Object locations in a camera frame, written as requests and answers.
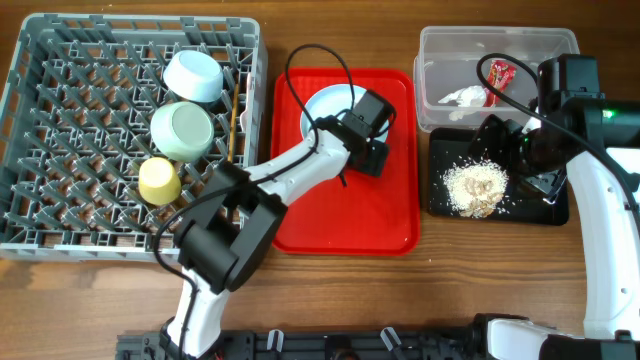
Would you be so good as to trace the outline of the light blue plate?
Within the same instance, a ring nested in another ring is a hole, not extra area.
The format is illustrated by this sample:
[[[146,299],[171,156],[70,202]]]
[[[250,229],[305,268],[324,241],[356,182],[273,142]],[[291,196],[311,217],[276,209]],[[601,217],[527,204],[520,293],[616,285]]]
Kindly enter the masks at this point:
[[[366,89],[357,85],[354,85],[355,103],[366,93]],[[316,92],[306,102],[305,108],[308,110],[312,119],[315,120],[319,117],[326,117],[330,115],[336,115],[338,119],[342,119],[344,114],[338,115],[338,113],[351,107],[351,88],[349,84],[335,84],[327,86],[318,92]],[[304,139],[310,130],[310,122],[306,114],[303,112],[300,116],[300,132]],[[388,133],[382,134],[375,139],[386,143]]]

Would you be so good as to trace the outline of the rice food leftovers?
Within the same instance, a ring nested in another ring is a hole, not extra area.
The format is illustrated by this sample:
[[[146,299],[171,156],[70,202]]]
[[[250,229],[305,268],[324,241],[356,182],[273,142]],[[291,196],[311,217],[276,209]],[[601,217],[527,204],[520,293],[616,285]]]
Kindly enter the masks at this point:
[[[504,199],[509,177],[489,160],[468,161],[441,176],[448,204],[462,217],[486,218]]]

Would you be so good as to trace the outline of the white tissue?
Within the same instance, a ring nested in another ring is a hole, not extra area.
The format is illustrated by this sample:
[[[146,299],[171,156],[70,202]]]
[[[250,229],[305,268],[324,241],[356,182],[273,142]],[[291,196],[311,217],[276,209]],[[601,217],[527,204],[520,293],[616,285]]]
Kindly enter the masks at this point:
[[[483,86],[468,86],[452,92],[441,98],[439,104],[455,102],[459,107],[482,107],[487,100],[487,93]]]

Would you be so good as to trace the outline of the red snack wrapper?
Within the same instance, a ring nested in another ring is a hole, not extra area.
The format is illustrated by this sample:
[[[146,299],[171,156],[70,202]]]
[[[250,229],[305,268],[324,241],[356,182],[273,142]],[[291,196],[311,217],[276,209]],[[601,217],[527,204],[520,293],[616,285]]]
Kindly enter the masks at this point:
[[[503,93],[509,86],[509,84],[513,81],[516,72],[517,70],[514,65],[511,65],[504,60],[493,59],[486,80],[498,92]],[[499,101],[499,98],[488,88],[485,88],[485,93],[486,101],[484,103],[484,106],[495,107]]]

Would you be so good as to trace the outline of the wooden chopstick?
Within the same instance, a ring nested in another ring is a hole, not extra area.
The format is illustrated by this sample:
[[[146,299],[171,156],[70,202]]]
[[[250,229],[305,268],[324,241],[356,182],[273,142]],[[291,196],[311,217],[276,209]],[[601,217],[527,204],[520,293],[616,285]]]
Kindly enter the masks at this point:
[[[236,84],[235,84],[235,87],[234,87],[233,107],[232,107],[232,112],[231,112],[231,123],[230,123],[230,133],[229,133],[229,137],[228,137],[227,161],[229,161],[229,162],[233,162],[234,152],[235,152],[236,127],[237,127],[236,118],[237,118],[238,107],[239,107],[239,90],[240,90],[240,83],[239,83],[239,80],[238,80],[236,82]]]

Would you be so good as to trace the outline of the green saucer bowl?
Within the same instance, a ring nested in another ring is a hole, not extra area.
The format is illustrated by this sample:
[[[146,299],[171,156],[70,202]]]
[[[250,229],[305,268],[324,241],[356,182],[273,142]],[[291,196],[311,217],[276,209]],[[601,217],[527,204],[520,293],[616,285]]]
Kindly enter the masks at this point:
[[[152,141],[169,159],[194,162],[211,147],[213,122],[208,113],[192,102],[159,107],[150,121]]]

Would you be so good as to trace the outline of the light blue bowl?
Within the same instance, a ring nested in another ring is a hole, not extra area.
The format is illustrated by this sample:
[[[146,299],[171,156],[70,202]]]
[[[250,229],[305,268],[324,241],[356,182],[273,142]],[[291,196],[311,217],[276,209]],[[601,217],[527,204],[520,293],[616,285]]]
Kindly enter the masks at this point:
[[[217,101],[223,90],[221,65],[211,56],[195,51],[177,52],[163,72],[163,79],[176,95],[190,101]]]

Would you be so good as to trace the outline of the yellow plastic cup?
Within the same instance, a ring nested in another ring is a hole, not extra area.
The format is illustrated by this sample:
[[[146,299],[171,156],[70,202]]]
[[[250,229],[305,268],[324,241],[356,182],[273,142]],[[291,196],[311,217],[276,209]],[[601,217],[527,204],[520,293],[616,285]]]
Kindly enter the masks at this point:
[[[145,160],[139,169],[141,197],[152,205],[166,205],[180,195],[181,182],[173,164],[161,157]]]

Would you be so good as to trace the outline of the white plastic fork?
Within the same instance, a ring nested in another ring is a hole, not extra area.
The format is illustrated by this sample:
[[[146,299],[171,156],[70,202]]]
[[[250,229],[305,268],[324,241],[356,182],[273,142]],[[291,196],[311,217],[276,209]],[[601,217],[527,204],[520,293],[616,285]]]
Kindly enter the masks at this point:
[[[239,119],[240,119],[240,129],[243,133],[246,132],[246,130],[249,127],[249,93],[252,89],[252,76],[251,74],[247,75],[246,81],[245,81],[245,92],[244,92],[244,102],[243,102],[243,111],[241,112]]]

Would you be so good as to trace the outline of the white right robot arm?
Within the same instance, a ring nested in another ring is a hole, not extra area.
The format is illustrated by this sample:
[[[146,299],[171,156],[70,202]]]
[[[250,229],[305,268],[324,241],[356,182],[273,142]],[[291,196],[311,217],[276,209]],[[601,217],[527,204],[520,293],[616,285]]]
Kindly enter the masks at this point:
[[[583,336],[494,316],[483,326],[494,359],[639,356],[639,106],[573,98],[536,128],[491,115],[473,152],[522,178],[565,169],[578,205],[587,275]]]

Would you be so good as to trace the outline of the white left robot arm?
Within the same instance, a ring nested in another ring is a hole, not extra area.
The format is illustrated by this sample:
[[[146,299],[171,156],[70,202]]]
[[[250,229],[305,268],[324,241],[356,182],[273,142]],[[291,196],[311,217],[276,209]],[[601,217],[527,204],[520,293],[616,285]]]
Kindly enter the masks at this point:
[[[204,191],[177,211],[175,275],[184,281],[176,315],[162,331],[173,359],[199,359],[221,334],[230,294],[263,261],[289,205],[317,185],[352,168],[380,176],[389,148],[383,136],[393,118],[366,119],[346,112],[311,123],[294,147],[261,165],[221,163]]]

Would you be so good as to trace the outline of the black food waste tray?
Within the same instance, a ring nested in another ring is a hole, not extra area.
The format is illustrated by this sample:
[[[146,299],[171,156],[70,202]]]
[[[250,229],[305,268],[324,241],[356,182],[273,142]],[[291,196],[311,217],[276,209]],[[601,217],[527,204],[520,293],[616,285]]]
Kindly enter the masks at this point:
[[[424,185],[427,194],[426,206],[431,215],[462,218],[453,203],[444,183],[447,170],[455,166],[471,164],[468,147],[475,135],[474,130],[438,128],[429,140],[428,180]],[[554,204],[549,204],[534,193],[527,192],[515,180],[509,180],[505,197],[496,209],[484,220],[519,222],[562,226],[569,219],[567,187],[563,186]]]

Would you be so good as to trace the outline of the grey dishwasher rack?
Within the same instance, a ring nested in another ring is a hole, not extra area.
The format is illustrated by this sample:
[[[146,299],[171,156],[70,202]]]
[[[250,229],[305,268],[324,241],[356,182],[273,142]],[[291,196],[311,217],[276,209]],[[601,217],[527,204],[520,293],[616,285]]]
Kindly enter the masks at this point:
[[[214,58],[224,76],[208,106],[210,149],[178,164],[178,204],[193,200],[227,160],[239,80],[233,163],[256,163],[268,55],[246,17],[35,13],[22,24],[1,97],[1,254],[24,261],[153,260],[152,238],[173,205],[138,192],[142,163],[157,154],[149,125],[176,102],[163,72],[182,50]],[[240,129],[252,76],[249,127]]]

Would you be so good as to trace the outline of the red plastic tray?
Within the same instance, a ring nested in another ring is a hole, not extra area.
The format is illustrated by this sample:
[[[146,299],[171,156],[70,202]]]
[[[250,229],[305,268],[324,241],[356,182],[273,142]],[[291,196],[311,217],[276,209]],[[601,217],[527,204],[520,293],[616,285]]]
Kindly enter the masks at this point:
[[[290,205],[273,245],[289,254],[399,256],[420,237],[415,95],[409,77],[392,69],[294,68],[275,83],[271,149],[277,157],[302,139],[302,114],[291,93],[308,101],[321,89],[347,82],[388,100],[397,119],[387,134],[390,153],[380,177],[347,170]]]

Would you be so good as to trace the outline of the clear plastic bin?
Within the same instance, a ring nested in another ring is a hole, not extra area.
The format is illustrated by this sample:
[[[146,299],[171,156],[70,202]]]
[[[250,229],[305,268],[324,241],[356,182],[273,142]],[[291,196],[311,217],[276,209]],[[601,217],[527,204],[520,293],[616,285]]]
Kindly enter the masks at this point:
[[[418,125],[427,133],[439,127],[475,129],[491,114],[525,124],[528,117],[503,101],[493,108],[460,108],[441,99],[478,85],[477,62],[489,53],[511,55],[536,70],[545,60],[579,52],[575,34],[565,28],[427,26],[413,70]]]

